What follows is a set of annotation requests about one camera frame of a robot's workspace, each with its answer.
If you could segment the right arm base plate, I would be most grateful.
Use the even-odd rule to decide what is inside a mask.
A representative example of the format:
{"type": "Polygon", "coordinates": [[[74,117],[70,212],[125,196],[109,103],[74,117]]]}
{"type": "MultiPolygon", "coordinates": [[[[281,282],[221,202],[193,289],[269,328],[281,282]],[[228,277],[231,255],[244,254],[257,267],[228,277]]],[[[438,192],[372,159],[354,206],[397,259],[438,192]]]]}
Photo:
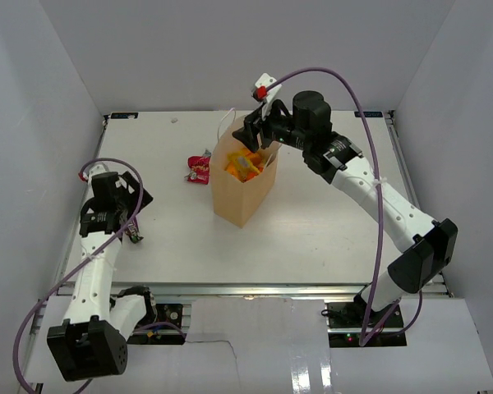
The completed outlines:
{"type": "MultiPolygon", "coordinates": [[[[359,347],[364,309],[359,310],[354,302],[329,302],[321,315],[327,323],[330,349],[352,349],[359,347]]],[[[366,347],[405,347],[408,342],[404,333],[403,315],[398,306],[388,319],[379,326],[366,347]]]]}

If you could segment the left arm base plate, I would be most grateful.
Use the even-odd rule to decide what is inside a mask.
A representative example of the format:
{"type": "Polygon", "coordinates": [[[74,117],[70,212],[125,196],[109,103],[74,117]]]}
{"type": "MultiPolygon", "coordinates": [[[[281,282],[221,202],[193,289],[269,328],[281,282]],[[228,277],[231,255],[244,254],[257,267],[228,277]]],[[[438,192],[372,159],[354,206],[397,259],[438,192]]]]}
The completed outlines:
{"type": "Polygon", "coordinates": [[[155,319],[144,317],[128,339],[131,345],[182,345],[185,332],[182,328],[182,304],[157,304],[155,319]]]}

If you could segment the red candy packet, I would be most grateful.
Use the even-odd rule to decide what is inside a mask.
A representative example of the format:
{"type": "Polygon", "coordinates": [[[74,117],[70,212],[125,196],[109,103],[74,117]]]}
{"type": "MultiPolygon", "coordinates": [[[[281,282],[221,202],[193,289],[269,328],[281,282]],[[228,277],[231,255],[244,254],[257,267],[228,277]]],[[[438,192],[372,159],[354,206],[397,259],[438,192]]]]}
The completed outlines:
{"type": "Polygon", "coordinates": [[[190,183],[208,185],[210,181],[211,152],[206,149],[202,155],[190,156],[187,159],[189,168],[185,180],[190,183]]]}

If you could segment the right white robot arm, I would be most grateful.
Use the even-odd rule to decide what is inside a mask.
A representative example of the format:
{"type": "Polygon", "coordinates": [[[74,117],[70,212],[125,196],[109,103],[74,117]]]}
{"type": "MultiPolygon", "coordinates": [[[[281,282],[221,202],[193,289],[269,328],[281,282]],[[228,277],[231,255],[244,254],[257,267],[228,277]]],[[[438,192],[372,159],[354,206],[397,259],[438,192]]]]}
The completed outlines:
{"type": "Polygon", "coordinates": [[[346,136],[334,131],[324,96],[302,91],[293,107],[275,99],[262,104],[232,133],[251,152],[278,142],[299,149],[305,164],[364,209],[393,241],[399,257],[354,298],[355,319],[374,327],[396,300],[419,292],[451,261],[458,235],[450,220],[436,221],[387,181],[376,180],[369,161],[346,136]]]}

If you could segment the purple M&M's packet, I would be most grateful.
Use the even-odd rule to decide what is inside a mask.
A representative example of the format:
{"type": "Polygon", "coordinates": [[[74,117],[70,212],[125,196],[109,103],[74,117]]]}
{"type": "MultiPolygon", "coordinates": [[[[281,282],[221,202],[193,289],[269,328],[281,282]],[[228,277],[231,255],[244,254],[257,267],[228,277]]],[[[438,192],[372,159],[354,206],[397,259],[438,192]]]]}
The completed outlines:
{"type": "Polygon", "coordinates": [[[127,236],[128,240],[132,244],[140,243],[144,239],[144,237],[140,233],[140,228],[137,218],[133,218],[131,221],[129,221],[128,218],[125,215],[123,215],[121,216],[120,224],[124,225],[125,223],[127,223],[127,227],[124,233],[127,236]]]}

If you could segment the large orange gummy bag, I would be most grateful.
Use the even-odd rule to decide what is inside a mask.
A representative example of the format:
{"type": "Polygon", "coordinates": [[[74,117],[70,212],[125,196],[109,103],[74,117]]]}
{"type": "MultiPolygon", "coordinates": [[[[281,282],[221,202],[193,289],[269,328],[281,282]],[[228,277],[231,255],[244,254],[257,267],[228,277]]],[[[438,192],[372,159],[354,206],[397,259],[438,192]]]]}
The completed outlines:
{"type": "Polygon", "coordinates": [[[266,164],[266,160],[259,153],[252,153],[247,148],[229,153],[227,159],[225,171],[242,183],[260,175],[266,164]]]}

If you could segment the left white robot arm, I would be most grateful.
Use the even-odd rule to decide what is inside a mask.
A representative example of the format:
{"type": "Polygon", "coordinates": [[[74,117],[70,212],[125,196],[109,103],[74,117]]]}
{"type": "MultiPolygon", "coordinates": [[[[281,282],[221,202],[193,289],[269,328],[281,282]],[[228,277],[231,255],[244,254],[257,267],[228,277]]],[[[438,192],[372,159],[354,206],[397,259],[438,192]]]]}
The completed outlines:
{"type": "Polygon", "coordinates": [[[122,374],[127,367],[127,340],[157,318],[150,289],[133,286],[111,295],[122,225],[136,204],[147,205],[150,194],[130,172],[119,174],[97,164],[89,170],[93,193],[81,210],[79,235],[83,257],[90,261],[78,272],[62,324],[50,327],[48,348],[67,382],[122,374]]]}

